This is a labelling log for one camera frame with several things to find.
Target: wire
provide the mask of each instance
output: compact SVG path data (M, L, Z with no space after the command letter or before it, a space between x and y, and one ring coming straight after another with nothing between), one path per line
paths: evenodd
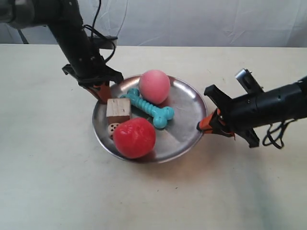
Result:
M97 20L98 14L100 12L101 5L102 5L102 0L99 0L99 5L98 5L98 8L97 8L97 12L96 12L96 15L94 17L93 24L92 24L92 28L93 29L95 28L96 20ZM93 36L94 36L94 32L92 31L91 32L91 41L93 41Z
M102 35L100 32L98 32L96 29L94 29L92 26L90 26L90 25L84 25L83 26L85 29L88 29L89 31L91 31L93 34L95 34L95 35L97 35L98 37L100 37L101 39L103 39L103 40L105 40L105 41L108 41L108 42L110 42L112 45L113 45L113 51L112 51L112 53L111 53L111 55L107 58L107 59L105 59L105 62L107 63L113 56L114 56L114 54L115 54L115 51L116 51L116 45L115 45L115 43L112 41L112 40L110 40L110 39L108 39L107 37L105 37L104 35Z
M288 122L282 121L280 123L280 125L277 128L273 129L273 130L271 130L271 128L273 127L273 124L270 124L270 128L268 129L267 134L265 135L265 137L264 137L264 139L262 141L262 144L264 146L274 145L276 148L281 150L284 147L284 143L283 143L284 132L286 131L288 125L291 122L294 122L296 120L297 119L292 119L292 120L290 120ZM277 132L277 131L279 131L279 130L280 130L280 133L278 134L278 136L275 139L273 139L272 134ZM276 142L278 139L280 140L280 143L281 143L280 145L277 144L277 142Z

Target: table surface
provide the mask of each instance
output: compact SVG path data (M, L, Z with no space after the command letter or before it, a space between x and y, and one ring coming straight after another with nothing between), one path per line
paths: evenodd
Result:
M306 59L304 48L120 46L109 65L237 97L240 69L268 91L305 76ZM1 230L306 229L307 120L289 126L283 150L206 135L174 161L128 163L96 140L96 100L65 64L58 46L0 45Z

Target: teal dog bone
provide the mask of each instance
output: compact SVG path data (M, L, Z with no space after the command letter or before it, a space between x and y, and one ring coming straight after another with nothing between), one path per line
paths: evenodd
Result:
M121 98L129 98L132 105L152 116L153 125L156 128L165 128L167 121L173 119L175 114L174 109L169 106L158 108L142 99L140 91L136 88L129 89L127 94L122 95Z

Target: pink ball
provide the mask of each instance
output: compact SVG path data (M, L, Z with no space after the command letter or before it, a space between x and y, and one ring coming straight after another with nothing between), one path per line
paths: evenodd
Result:
M160 70L145 72L139 82L140 93L153 104L161 104L168 97L171 84L169 77Z

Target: metal bowl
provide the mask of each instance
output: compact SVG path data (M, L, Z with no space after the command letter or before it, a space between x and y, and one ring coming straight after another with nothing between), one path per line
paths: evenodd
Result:
M107 132L106 105L97 103L93 113L95 134L101 145L113 156L136 163L163 163L175 159L189 151L202 137L196 125L207 116L206 104L201 95L182 80L170 77L169 97L159 107L170 106L175 110L173 120L168 121L165 129L156 129L156 144L148 155L138 159L122 156L109 138ZM130 88L138 88L140 75L125 79L119 85L112 85L112 97L127 93ZM144 117L152 123L152 118L143 111L132 107L132 118Z

